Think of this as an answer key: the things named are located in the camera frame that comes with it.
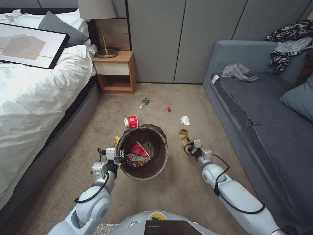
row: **gray pillow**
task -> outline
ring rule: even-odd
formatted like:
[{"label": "gray pillow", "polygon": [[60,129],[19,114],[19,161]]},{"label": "gray pillow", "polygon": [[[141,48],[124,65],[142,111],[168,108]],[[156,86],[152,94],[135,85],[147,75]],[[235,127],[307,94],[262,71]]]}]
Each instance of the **gray pillow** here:
[{"label": "gray pillow", "polygon": [[280,102],[313,122],[313,75],[306,83],[286,92]]},{"label": "gray pillow", "polygon": [[66,44],[66,47],[81,45],[88,40],[88,37],[85,34],[63,22],[50,11],[48,11],[46,16],[42,19],[38,29],[67,33],[70,38]]}]

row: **picture frame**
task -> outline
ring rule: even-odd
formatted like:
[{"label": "picture frame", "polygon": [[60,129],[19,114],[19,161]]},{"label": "picture frame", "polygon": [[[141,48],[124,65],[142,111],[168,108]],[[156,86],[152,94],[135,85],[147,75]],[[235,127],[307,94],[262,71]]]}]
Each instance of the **picture frame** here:
[{"label": "picture frame", "polygon": [[53,69],[69,35],[0,23],[0,61]]}]

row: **beige carpet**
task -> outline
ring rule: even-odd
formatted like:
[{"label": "beige carpet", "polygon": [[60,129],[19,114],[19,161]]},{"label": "beige carpet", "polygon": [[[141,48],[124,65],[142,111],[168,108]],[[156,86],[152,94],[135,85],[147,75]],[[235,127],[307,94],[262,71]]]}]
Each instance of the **beige carpet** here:
[{"label": "beige carpet", "polygon": [[[150,103],[140,110],[143,98]],[[98,161],[97,148],[113,146],[114,137],[126,130],[123,118],[137,115],[139,123],[160,126],[167,136],[169,159],[153,180],[138,182],[119,170],[106,223],[145,210],[183,215],[218,234],[245,234],[244,230],[201,177],[201,169],[183,151],[178,138],[186,128],[200,138],[204,148],[221,156],[230,166],[229,176],[254,194],[247,176],[204,92],[202,85],[137,84],[131,95],[100,95],[99,104],[83,133],[47,179],[25,201],[0,234],[47,234],[75,206],[74,199],[93,181],[90,168]],[[190,117],[190,126],[180,124]],[[223,168],[219,160],[213,161]]]}]

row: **lamp stand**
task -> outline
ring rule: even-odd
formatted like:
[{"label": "lamp stand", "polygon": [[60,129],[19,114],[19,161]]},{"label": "lamp stand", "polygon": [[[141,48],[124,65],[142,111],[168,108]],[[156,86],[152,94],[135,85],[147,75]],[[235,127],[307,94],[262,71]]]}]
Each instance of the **lamp stand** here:
[{"label": "lamp stand", "polygon": [[111,58],[111,57],[117,56],[116,50],[112,50],[112,49],[107,48],[107,44],[105,43],[105,35],[103,32],[102,22],[101,22],[101,20],[99,20],[99,21],[100,21],[102,39],[104,42],[104,50],[98,50],[96,56],[100,57],[100,58]]}]

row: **plastic bottle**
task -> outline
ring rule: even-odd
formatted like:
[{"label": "plastic bottle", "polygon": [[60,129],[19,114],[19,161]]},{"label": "plastic bottle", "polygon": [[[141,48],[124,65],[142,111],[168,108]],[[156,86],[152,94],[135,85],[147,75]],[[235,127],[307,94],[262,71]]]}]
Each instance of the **plastic bottle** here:
[{"label": "plastic bottle", "polygon": [[139,106],[140,109],[142,109],[145,105],[147,105],[149,103],[149,99],[148,98],[144,98],[141,105]]}]

